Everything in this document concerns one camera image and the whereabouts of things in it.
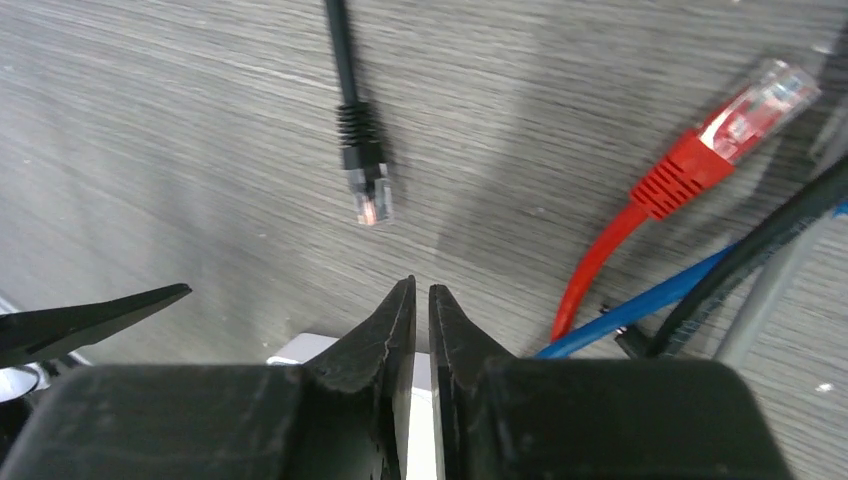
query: gray wood-grain surface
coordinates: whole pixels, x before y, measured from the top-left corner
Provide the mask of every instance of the gray wood-grain surface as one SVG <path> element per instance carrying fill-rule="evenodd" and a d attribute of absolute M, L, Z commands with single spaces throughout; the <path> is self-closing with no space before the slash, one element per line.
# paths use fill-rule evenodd
<path fill-rule="evenodd" d="M 352 222 L 339 170 L 320 1 L 0 0 L 3 296 L 42 308 L 187 282 L 194 294 L 85 354 L 258 362 L 304 331 L 343 334 L 414 273 L 420 295 L 449 285 L 530 354 L 630 185 L 740 73 L 786 53 L 825 98 L 685 214 L 643 227 L 581 322 L 799 188 L 811 162 L 797 159 L 848 88 L 842 0 L 350 8 L 395 161 L 397 220 L 373 230 Z M 848 471 L 846 233 L 834 222 L 743 372 L 803 479 Z M 744 290 L 692 353 L 714 350 Z"/>

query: red ethernet cable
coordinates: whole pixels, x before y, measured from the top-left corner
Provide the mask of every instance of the red ethernet cable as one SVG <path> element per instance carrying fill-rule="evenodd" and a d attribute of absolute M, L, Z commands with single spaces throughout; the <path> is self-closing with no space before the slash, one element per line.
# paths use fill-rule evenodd
<path fill-rule="evenodd" d="M 562 297 L 551 341 L 571 330 L 580 301 L 613 251 L 648 218 L 662 220 L 733 173 L 736 163 L 818 96 L 815 80 L 800 67 L 770 60 L 761 75 L 698 129 L 685 132 L 630 191 L 630 204 L 580 261 Z"/>

